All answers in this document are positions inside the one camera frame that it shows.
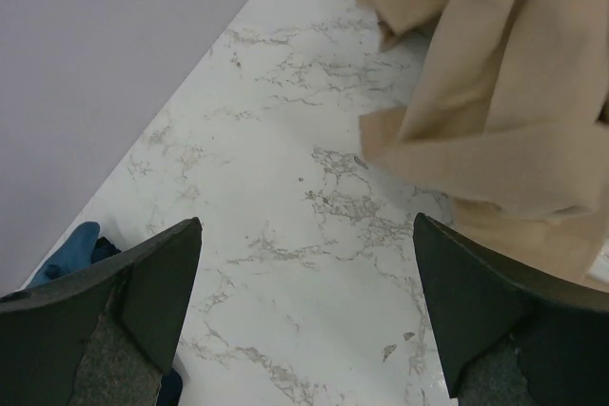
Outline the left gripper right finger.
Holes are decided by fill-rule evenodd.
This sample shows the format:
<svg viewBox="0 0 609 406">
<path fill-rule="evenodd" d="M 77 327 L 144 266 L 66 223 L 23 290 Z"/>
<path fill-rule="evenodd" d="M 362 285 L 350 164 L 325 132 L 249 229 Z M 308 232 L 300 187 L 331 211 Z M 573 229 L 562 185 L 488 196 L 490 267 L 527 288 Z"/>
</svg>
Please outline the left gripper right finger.
<svg viewBox="0 0 609 406">
<path fill-rule="evenodd" d="M 607 293 L 514 261 L 423 213 L 413 242 L 451 398 L 607 404 Z"/>
</svg>

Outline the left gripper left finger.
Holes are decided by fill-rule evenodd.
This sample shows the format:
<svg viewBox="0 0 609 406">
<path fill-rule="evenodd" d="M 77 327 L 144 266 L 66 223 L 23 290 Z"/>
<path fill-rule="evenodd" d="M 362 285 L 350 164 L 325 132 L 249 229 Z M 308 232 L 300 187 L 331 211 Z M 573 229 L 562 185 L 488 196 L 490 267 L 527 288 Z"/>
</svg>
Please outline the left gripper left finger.
<svg viewBox="0 0 609 406">
<path fill-rule="evenodd" d="M 1 299 L 4 405 L 154 405 L 202 247 L 183 220 L 129 250 Z"/>
</svg>

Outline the tan beige t-shirt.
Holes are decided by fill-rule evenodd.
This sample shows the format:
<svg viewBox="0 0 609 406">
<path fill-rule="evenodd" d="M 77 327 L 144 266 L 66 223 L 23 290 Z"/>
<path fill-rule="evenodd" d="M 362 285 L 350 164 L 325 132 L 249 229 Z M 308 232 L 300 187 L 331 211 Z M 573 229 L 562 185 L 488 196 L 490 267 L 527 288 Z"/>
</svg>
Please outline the tan beige t-shirt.
<svg viewBox="0 0 609 406">
<path fill-rule="evenodd" d="M 357 0 L 384 48 L 433 25 L 405 107 L 363 157 L 446 194 L 465 237 L 600 291 L 608 248 L 608 0 Z"/>
</svg>

